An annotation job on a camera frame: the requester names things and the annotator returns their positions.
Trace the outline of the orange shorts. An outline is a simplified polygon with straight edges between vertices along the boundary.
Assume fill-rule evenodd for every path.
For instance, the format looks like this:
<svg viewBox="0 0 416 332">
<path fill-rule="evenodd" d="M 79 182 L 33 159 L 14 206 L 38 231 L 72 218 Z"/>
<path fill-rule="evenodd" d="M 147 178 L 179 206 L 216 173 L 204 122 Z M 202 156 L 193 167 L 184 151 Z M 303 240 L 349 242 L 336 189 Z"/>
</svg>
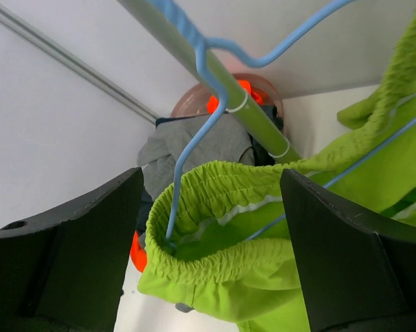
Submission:
<svg viewBox="0 0 416 332">
<path fill-rule="evenodd" d="M 255 75 L 233 74 L 233 76 L 242 88 L 251 95 L 257 104 L 263 106 L 266 102 L 272 103 L 272 100 L 267 93 L 268 90 L 258 87 L 258 80 Z M 194 118 L 196 116 L 209 116 L 216 110 L 218 103 L 219 101 L 217 97 L 210 95 L 208 90 L 203 85 L 198 84 L 184 94 L 184 96 L 174 106 L 174 109 L 168 118 L 159 118 L 155 122 L 155 127 L 158 128 L 159 125 L 172 122 L 174 120 L 184 120 L 187 118 Z M 138 214 L 138 222 L 130 251 L 131 261 L 136 269 L 141 273 L 144 271 L 147 262 L 146 251 L 141 244 L 141 236 L 145 233 L 145 223 L 148 218 L 152 202 L 152 199 L 143 188 L 141 208 Z"/>
</svg>

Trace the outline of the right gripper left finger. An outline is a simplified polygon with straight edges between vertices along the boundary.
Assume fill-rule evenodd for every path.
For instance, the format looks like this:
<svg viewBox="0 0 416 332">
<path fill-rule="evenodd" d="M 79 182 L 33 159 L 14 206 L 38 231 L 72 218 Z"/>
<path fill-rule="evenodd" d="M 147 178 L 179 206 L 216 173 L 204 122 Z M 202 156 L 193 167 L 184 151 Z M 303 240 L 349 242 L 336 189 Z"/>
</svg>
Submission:
<svg viewBox="0 0 416 332">
<path fill-rule="evenodd" d="M 143 175 L 0 229 L 0 331 L 112 331 Z"/>
</svg>

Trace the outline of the light grey shorts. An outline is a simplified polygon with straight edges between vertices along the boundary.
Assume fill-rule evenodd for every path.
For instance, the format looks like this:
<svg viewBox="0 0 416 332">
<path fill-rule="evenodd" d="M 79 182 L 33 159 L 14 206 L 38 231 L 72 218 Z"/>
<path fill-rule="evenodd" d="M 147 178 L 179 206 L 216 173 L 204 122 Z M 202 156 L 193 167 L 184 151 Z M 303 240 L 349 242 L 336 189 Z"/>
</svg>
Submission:
<svg viewBox="0 0 416 332">
<path fill-rule="evenodd" d="M 159 124 L 138 153 L 144 187 L 156 200 L 173 182 L 176 161 L 208 116 L 173 119 Z M 185 161 L 183 172 L 213 160 L 253 165 L 252 143 L 245 129 L 231 116 L 223 115 L 197 144 Z"/>
</svg>

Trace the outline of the lime green shorts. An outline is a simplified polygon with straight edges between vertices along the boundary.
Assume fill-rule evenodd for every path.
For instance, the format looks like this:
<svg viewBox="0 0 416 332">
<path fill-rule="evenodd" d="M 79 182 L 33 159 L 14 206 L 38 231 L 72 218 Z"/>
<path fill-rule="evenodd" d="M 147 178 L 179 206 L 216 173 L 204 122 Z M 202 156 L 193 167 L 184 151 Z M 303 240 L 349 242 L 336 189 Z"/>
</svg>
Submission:
<svg viewBox="0 0 416 332">
<path fill-rule="evenodd" d="M 138 290 L 241 331 L 416 331 L 416 13 L 316 155 L 214 161 L 155 200 Z"/>
</svg>

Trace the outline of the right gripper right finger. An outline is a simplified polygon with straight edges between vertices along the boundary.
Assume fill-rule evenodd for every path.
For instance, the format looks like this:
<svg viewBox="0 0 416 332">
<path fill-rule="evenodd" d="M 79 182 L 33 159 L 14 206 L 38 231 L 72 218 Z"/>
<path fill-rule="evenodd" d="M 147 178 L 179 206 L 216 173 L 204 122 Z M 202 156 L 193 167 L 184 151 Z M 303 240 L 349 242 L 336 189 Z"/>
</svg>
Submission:
<svg viewBox="0 0 416 332">
<path fill-rule="evenodd" d="M 283 171 L 283 204 L 312 331 L 416 331 L 416 227 Z"/>
</svg>

